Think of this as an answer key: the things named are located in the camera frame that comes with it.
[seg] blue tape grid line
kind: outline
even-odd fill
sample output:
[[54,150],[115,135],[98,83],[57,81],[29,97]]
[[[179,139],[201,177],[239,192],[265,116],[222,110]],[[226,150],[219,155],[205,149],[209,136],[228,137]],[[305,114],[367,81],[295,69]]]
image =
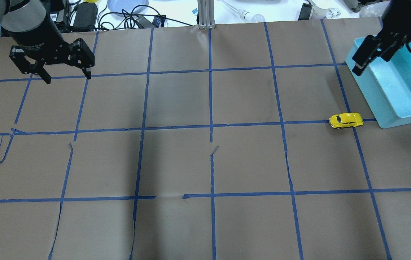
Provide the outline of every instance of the blue tape grid line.
[[146,72],[146,89],[144,91],[144,107],[143,107],[143,123],[141,125],[141,140],[140,140],[140,152],[138,155],[138,169],[136,170],[136,186],[135,186],[135,201],[133,204],[133,241],[131,244],[130,260],[133,259],[133,247],[135,245],[135,232],[136,232],[136,212],[138,210],[138,199],[140,191],[140,179],[141,179],[141,163],[143,158],[143,146],[144,146],[144,132],[146,130],[146,112],[148,109],[148,93],[149,93],[149,75],[151,72],[151,55],[152,55],[152,41],[154,38],[154,29],[151,29],[151,37],[149,40],[149,55],[148,55],[148,69]]
[[288,181],[289,181],[290,193],[291,193],[291,197],[292,197],[293,220],[294,220],[294,223],[295,223],[298,250],[299,250],[300,260],[303,260],[304,259],[304,257],[303,257],[303,247],[302,247],[302,244],[301,244],[300,226],[299,226],[299,221],[298,221],[298,212],[297,212],[295,193],[293,191],[293,183],[292,183],[292,178],[290,176],[290,167],[289,167],[289,161],[288,161],[288,157],[287,157],[287,150],[288,149],[287,149],[286,132],[285,132],[285,127],[284,127],[283,113],[282,113],[282,110],[281,110],[281,99],[279,99],[279,89],[278,89],[278,86],[277,86],[277,78],[276,78],[276,69],[275,69],[275,66],[274,66],[273,50],[271,48],[271,41],[270,41],[270,34],[268,32],[268,26],[266,25],[266,22],[264,22],[263,25],[264,25],[264,29],[265,29],[265,33],[266,33],[266,40],[268,41],[268,49],[270,51],[271,69],[272,69],[272,72],[273,72],[273,81],[274,81],[274,91],[276,93],[277,110],[279,112],[281,133],[282,133],[283,143],[284,143],[284,156],[285,156],[285,160],[286,160],[287,176],[288,176]]
[[[2,164],[2,163],[5,161],[6,156],[8,155],[8,152],[9,152],[9,148],[11,147],[11,143],[13,142],[14,135],[15,135],[15,133],[16,133],[16,129],[12,128],[11,130],[12,130],[12,133],[11,133],[11,134],[5,134],[5,135],[9,135],[9,142],[8,142],[8,146],[6,147],[5,154],[4,154],[4,156],[2,157],[2,160],[0,160],[0,164]],[[5,135],[2,135],[2,137],[1,137],[1,139],[0,139],[0,148],[1,148],[1,146],[2,146],[2,138],[3,138],[3,136],[5,136]]]
[[[364,119],[364,122],[376,122],[375,118]],[[297,124],[326,124],[327,120],[307,120],[307,121],[284,121],[284,125]],[[234,126],[259,126],[259,125],[280,125],[280,122],[258,122],[258,123],[216,123],[213,127],[234,127]],[[174,125],[174,126],[156,126],[145,127],[144,130],[165,130],[165,129],[187,129],[187,128],[210,128],[210,125]],[[121,131],[141,131],[142,127],[134,128],[107,128],[107,129],[84,129],[78,130],[78,133],[93,133],[93,132],[121,132]],[[75,134],[75,130],[69,131],[49,131],[49,132],[25,132],[15,130],[15,135],[65,135]],[[10,133],[0,133],[0,135],[10,135]]]
[[[386,189],[373,189],[374,193],[382,192],[411,192],[411,188],[386,188]],[[291,196],[295,194],[300,195],[324,195],[324,194],[368,194],[369,189],[362,190],[325,190],[325,191],[264,191],[264,192],[232,192],[232,193],[222,193],[213,194],[213,196]],[[183,199],[189,198],[209,198],[212,194],[184,194]]]
[[[335,61],[334,52],[332,51],[332,46],[331,46],[331,42],[329,40],[329,35],[327,34],[326,27],[325,27],[325,24],[324,24],[323,20],[321,20],[321,25],[322,25],[322,28],[323,28],[323,31],[324,31],[324,35],[325,35],[325,39],[327,41],[327,45],[329,46],[329,51],[330,51],[331,56],[332,56],[332,61],[335,64],[336,61]],[[344,87],[343,87],[342,79],[340,78],[340,74],[339,74],[339,71],[338,71],[338,66],[334,65],[334,67],[335,67],[335,71],[337,73],[337,79],[338,79],[338,82],[340,84],[340,88],[342,90],[342,95],[344,97],[344,101],[345,101],[345,105],[347,107],[347,111],[351,112],[349,104],[348,104],[348,99],[347,99],[347,96],[346,96],[346,93],[345,93],[345,90],[344,90]],[[354,133],[354,138],[356,139],[359,155],[361,157],[362,167],[364,169],[364,174],[365,174],[365,177],[366,177],[367,186],[369,187],[369,191],[370,191],[370,195],[371,195],[371,199],[372,199],[372,204],[373,204],[374,211],[375,211],[375,216],[377,217],[377,223],[379,225],[380,235],[382,236],[382,241],[383,241],[383,244],[384,244],[384,247],[385,247],[385,253],[387,255],[387,259],[392,260],[392,255],[391,255],[390,249],[388,247],[388,242],[387,242],[387,239],[386,239],[386,236],[385,236],[385,231],[383,229],[383,224],[382,224],[382,220],[381,220],[381,217],[380,217],[379,208],[377,206],[377,202],[375,201],[375,195],[374,195],[374,191],[372,189],[372,183],[369,179],[369,173],[367,171],[366,161],[364,159],[364,154],[362,153],[361,143],[359,141],[358,133],[357,133],[357,130],[355,128],[353,128],[353,133]]]
[[209,116],[210,116],[210,142],[213,142],[213,114],[212,114],[212,30],[209,29]]
[[21,104],[19,105],[18,113],[16,114],[16,119],[14,120],[15,125],[18,123],[19,115],[21,114],[22,106],[24,105],[24,100],[26,100],[26,95],[27,95],[27,91],[29,90],[29,87],[30,87],[30,84],[31,84],[32,75],[34,75],[34,74],[31,73],[31,75],[29,76],[29,80],[27,81],[26,89],[24,90],[24,95],[22,95]]
[[[98,43],[99,34],[100,32],[97,31],[96,36],[95,36],[95,43],[93,44],[93,54],[95,54],[95,51],[96,51],[96,44]],[[77,123],[75,124],[74,142],[77,140],[77,134],[79,133],[80,118],[82,117],[83,103],[85,102],[85,95],[87,94],[87,88],[88,88],[88,79],[85,79],[85,87],[83,88],[82,100],[80,102],[79,115],[77,116]]]
[[[288,69],[288,68],[307,68],[313,66],[346,66],[346,63],[340,64],[302,64],[302,65],[283,65],[283,66],[274,66],[275,69]],[[173,71],[154,71],[150,74],[177,74],[177,73],[196,73],[196,72],[215,72],[215,71],[237,71],[237,70],[254,70],[254,69],[271,69],[271,66],[253,66],[246,68],[223,68],[223,69],[194,69],[194,70],[173,70]],[[94,74],[93,77],[117,77],[117,76],[132,76],[132,75],[146,75],[146,72],[133,72],[133,73],[114,73],[114,74]],[[85,78],[83,75],[77,76],[60,76],[52,77],[52,79],[76,79],[76,78]],[[0,82],[9,82],[9,81],[28,81],[28,78],[23,79],[0,79]],[[41,78],[32,77],[31,81],[40,81]]]
[[134,200],[134,199],[155,199],[156,196],[94,196],[78,198],[42,198],[42,199],[0,199],[0,203],[18,202],[69,202],[69,201],[110,201],[110,200]]
[[212,260],[217,260],[217,236],[215,230],[215,176],[214,176],[214,156],[218,146],[210,155],[210,205],[212,214]]
[[56,226],[56,231],[55,231],[55,238],[53,240],[53,244],[52,244],[52,248],[50,250],[50,253],[48,255],[48,260],[51,260],[53,257],[53,250],[55,248],[55,243],[56,243],[56,238],[58,235],[58,229],[60,227],[60,220],[61,220],[61,212],[62,212],[62,199],[64,199],[64,195],[66,193],[66,187],[67,187],[67,180],[69,178],[69,171],[70,171],[70,165],[72,163],[72,155],[74,154],[74,149],[72,148],[72,144],[69,143],[69,147],[70,147],[70,153],[69,153],[69,161],[67,163],[67,168],[66,168],[66,174],[65,174],[65,178],[64,178],[64,183],[62,185],[62,191],[61,191],[61,198],[60,198],[60,212],[58,214],[58,222],[57,222],[57,226]]

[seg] blue plate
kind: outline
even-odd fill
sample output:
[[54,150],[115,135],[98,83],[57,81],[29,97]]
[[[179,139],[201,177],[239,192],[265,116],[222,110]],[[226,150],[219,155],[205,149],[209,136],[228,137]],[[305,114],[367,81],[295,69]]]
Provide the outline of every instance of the blue plate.
[[[108,0],[108,8],[111,12],[121,12],[126,10],[128,13],[133,10],[133,7],[137,5],[147,5],[148,0]],[[133,13],[141,13],[146,10],[147,7],[141,6],[136,8]]]

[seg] blue bin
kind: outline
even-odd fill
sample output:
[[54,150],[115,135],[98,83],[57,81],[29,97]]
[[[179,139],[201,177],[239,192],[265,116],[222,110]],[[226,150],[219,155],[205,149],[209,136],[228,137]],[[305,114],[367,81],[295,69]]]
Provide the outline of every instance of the blue bin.
[[[352,57],[363,41],[354,40],[346,59],[350,70],[354,67]],[[406,47],[389,62],[377,58],[361,76],[353,76],[381,128],[411,123],[411,54]]]

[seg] toy car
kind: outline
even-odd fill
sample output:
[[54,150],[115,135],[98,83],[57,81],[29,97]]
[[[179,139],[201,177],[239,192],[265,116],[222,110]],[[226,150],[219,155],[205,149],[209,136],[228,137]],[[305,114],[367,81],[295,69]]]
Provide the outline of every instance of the toy car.
[[333,115],[329,118],[329,123],[331,124],[331,127],[335,129],[359,127],[364,125],[360,113],[343,113]]

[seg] power adapter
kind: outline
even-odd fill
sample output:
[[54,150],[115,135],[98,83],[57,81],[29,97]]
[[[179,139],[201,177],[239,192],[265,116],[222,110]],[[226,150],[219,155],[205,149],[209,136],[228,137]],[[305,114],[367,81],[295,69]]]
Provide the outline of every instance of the power adapter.
[[83,2],[74,7],[75,18],[73,26],[77,28],[87,28],[95,26],[96,16],[98,15],[98,7],[95,3]]

